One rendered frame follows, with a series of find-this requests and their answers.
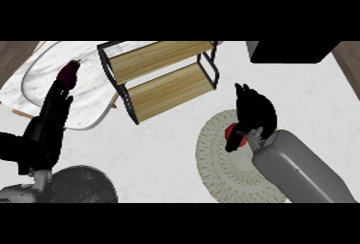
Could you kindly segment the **red tomato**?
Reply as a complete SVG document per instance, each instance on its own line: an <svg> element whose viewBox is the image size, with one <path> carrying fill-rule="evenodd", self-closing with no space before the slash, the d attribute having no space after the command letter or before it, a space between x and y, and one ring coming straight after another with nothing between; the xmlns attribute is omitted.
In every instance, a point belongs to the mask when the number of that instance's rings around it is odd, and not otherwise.
<svg viewBox="0 0 360 244"><path fill-rule="evenodd" d="M248 142L248 135L238 128L238 124L233 123L224 130L224 140L230 148L238 149Z"/></svg>

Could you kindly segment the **wooden tiered shelf black frame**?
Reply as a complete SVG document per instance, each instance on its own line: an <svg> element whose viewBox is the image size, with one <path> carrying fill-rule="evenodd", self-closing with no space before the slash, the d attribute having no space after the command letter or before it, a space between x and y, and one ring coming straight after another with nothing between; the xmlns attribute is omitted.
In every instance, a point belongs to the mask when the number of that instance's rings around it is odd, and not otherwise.
<svg viewBox="0 0 360 244"><path fill-rule="evenodd" d="M220 41L155 41L108 57L106 48L123 41L108 41L98 46L105 76L111 82L134 123L139 124L185 102L217 89L220 72L216 53ZM168 68L189 58L196 61L130 89L134 79Z"/></svg>

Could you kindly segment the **round dark speckled pan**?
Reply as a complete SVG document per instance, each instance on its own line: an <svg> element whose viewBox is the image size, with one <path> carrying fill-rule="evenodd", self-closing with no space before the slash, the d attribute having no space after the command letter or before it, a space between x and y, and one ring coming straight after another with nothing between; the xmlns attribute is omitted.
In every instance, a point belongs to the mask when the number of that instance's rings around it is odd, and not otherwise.
<svg viewBox="0 0 360 244"><path fill-rule="evenodd" d="M117 203L118 196L105 173L90 166L72 166L52 176L52 203Z"/></svg>

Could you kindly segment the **round beige woven placemat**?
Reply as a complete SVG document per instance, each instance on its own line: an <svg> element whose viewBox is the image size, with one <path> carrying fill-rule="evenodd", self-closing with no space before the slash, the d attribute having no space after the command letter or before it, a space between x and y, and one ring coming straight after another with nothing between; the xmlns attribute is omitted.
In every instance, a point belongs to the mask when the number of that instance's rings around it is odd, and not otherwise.
<svg viewBox="0 0 360 244"><path fill-rule="evenodd" d="M236 110L226 110L201 129L195 159L202 184L221 203L285 203L285 194L254 166L249 144L235 152L226 151L226 129L236 122Z"/></svg>

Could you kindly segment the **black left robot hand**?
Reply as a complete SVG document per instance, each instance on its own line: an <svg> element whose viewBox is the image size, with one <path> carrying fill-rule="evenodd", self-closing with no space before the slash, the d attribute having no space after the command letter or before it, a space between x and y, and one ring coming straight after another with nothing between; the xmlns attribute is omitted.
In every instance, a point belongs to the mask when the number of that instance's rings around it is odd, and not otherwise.
<svg viewBox="0 0 360 244"><path fill-rule="evenodd" d="M0 159L16 163L19 175L50 170L58 163L72 101L62 83L55 81L40 115L31 119L24 135L0 132Z"/></svg>

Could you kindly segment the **dark purple eggplant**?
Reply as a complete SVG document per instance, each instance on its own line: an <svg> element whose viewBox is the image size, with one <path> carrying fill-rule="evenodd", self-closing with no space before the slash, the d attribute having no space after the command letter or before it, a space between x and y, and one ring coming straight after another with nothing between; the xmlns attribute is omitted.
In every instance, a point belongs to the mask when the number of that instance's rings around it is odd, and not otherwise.
<svg viewBox="0 0 360 244"><path fill-rule="evenodd" d="M69 91L75 87L78 68L80 63L72 60L58 73L56 80L62 83L65 91Z"/></svg>

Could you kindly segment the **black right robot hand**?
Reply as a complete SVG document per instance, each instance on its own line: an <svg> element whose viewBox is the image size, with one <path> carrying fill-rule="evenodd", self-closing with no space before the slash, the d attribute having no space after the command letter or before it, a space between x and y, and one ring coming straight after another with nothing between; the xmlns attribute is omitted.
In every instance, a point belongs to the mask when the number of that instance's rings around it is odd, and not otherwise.
<svg viewBox="0 0 360 244"><path fill-rule="evenodd" d="M278 128L278 115L273 103L247 84L235 84L238 128L249 135L251 130L263 128L258 137L267 139ZM238 149L224 146L232 153Z"/></svg>

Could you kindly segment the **white marble tray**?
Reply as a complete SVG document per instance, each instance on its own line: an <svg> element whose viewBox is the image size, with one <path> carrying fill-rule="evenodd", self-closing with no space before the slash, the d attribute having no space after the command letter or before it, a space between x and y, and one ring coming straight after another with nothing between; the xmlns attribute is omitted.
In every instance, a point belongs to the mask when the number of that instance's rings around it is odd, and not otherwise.
<svg viewBox="0 0 360 244"><path fill-rule="evenodd" d="M30 117L40 114L46 93L56 74L71 60L80 60L67 128L92 130L102 122L117 103L126 125L136 124L127 115L123 99L105 76L98 46L102 41L41 41L28 60L21 65L0 89L0 102Z"/></svg>

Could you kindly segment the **black appliance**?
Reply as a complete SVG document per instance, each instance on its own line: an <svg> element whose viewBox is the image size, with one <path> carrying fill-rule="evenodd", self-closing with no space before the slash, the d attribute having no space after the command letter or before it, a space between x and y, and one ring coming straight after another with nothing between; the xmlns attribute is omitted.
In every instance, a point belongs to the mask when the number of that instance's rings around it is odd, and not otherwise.
<svg viewBox="0 0 360 244"><path fill-rule="evenodd" d="M339 41L248 41L254 64L316 64L339 45Z"/></svg>

